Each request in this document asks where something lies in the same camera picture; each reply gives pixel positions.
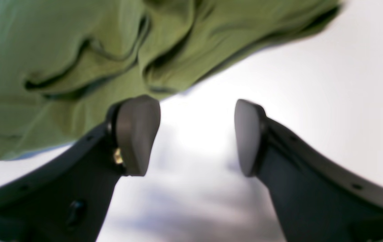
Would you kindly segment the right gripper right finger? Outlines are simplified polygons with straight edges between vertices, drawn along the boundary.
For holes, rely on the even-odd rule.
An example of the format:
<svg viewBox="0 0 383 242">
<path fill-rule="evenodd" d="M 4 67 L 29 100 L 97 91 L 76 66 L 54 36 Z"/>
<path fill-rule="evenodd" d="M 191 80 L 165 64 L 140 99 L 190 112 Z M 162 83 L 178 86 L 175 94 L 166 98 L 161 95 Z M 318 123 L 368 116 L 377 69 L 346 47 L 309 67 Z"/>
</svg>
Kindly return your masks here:
<svg viewBox="0 0 383 242">
<path fill-rule="evenodd" d="M 383 187 L 341 167 L 244 99 L 234 112 L 241 172 L 268 189 L 288 242 L 383 242 Z"/>
</svg>

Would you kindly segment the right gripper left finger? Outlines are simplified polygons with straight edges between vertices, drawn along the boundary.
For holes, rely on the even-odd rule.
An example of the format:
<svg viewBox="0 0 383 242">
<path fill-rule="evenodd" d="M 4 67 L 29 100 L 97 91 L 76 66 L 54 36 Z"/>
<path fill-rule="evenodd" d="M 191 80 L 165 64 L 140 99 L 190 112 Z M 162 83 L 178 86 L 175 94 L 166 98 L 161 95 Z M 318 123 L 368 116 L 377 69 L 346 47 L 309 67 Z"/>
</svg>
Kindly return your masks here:
<svg viewBox="0 0 383 242">
<path fill-rule="evenodd" d="M 119 179 L 146 175 L 160 121 L 148 95 L 115 103 L 64 153 L 0 186 L 0 241 L 96 241 Z"/>
</svg>

